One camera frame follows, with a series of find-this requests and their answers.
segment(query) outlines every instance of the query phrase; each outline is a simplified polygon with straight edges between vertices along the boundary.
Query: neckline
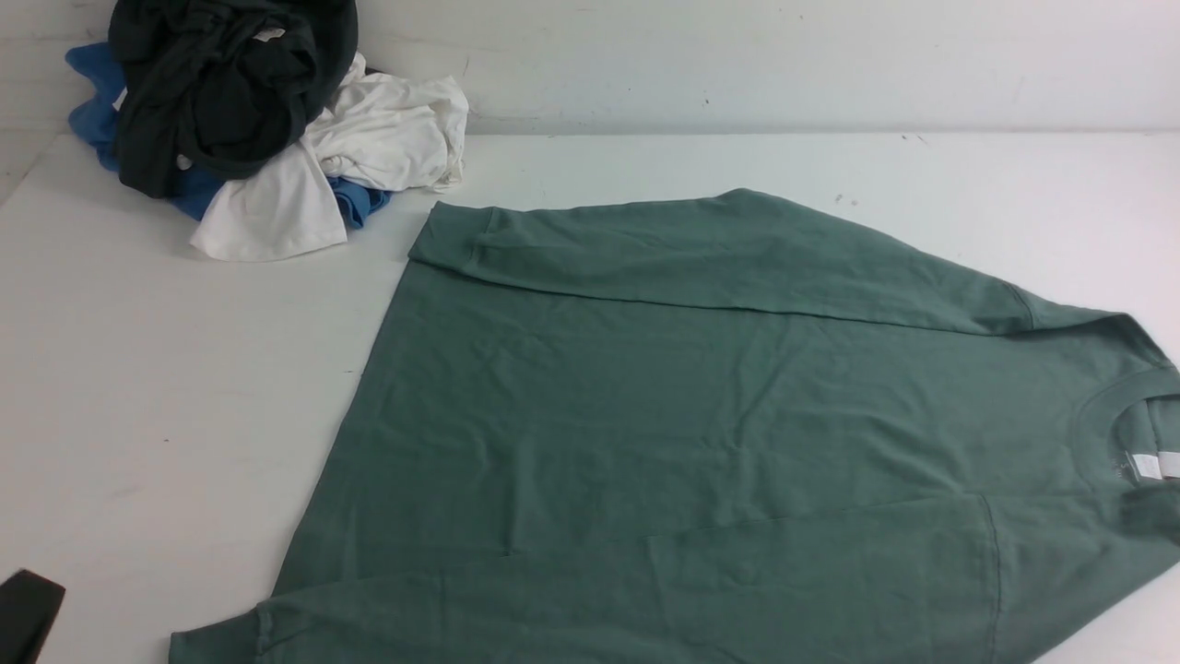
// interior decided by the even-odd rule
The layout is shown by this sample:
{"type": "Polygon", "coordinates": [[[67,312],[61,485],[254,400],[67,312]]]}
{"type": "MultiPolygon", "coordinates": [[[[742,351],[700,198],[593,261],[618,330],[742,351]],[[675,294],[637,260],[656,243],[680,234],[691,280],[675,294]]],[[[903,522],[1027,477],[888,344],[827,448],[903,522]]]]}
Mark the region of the neckline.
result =
{"type": "Polygon", "coordinates": [[[1095,395],[1077,415],[1073,441],[1080,448],[1079,472],[1099,488],[1110,484],[1107,461],[1115,421],[1143,400],[1180,396],[1180,374],[1175,367],[1158,367],[1134,374],[1095,395]]]}

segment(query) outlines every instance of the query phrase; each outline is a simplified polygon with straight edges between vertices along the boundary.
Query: t-shirt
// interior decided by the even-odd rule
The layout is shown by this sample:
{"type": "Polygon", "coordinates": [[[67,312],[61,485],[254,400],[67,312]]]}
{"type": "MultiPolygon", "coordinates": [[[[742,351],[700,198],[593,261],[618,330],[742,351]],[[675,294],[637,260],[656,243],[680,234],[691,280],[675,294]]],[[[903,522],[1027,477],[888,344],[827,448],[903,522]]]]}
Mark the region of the t-shirt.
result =
{"type": "Polygon", "coordinates": [[[739,190],[439,204],[274,596],[173,664],[1015,664],[1178,560],[1180,375],[739,190]]]}

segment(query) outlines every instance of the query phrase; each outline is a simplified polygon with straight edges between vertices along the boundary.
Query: garment label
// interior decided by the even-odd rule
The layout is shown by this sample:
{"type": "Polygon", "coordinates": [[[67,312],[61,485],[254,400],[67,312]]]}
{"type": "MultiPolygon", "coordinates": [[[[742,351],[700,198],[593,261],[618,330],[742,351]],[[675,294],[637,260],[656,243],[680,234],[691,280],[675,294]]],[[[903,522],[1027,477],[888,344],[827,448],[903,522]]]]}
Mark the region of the garment label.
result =
{"type": "Polygon", "coordinates": [[[1132,459],[1135,460],[1135,468],[1139,469],[1139,476],[1149,480],[1162,480],[1163,472],[1160,471],[1160,458],[1150,454],[1134,454],[1132,459]]]}
{"type": "Polygon", "coordinates": [[[1165,478],[1180,478],[1180,452],[1161,452],[1160,472],[1165,478]]]}
{"type": "Polygon", "coordinates": [[[254,38],[257,39],[258,41],[266,42],[270,41],[271,39],[278,39],[284,34],[287,34],[286,29],[281,27],[271,27],[260,32],[258,34],[255,34],[254,38]]]}

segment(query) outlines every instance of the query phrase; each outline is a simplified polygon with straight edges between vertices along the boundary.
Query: pile of clothes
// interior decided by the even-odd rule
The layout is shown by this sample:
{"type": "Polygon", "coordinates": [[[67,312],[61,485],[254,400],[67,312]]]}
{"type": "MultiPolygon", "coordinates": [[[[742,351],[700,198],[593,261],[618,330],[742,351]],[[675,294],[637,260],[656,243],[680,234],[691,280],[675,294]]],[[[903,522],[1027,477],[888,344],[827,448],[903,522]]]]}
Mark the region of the pile of clothes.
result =
{"type": "Polygon", "coordinates": [[[74,133],[215,258],[339,244],[393,192],[463,178],[463,91],[367,70],[354,0],[119,0],[66,61],[96,90],[74,133]]]}

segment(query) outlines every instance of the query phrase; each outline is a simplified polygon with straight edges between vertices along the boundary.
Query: white tabletop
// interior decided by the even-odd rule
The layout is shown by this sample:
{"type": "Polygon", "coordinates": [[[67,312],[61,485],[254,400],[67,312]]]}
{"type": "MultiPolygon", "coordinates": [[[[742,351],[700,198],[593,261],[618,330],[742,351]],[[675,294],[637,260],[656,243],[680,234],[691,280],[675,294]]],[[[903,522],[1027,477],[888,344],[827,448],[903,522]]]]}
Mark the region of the white tabletop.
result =
{"type": "MultiPolygon", "coordinates": [[[[793,198],[1068,303],[1180,357],[1180,134],[472,137],[455,204],[793,198]]],[[[352,242],[219,263],[72,137],[0,209],[0,577],[66,600],[44,664],[160,664],[267,597],[437,196],[352,242]]],[[[1180,571],[1044,658],[1180,659],[1180,571]]]]}

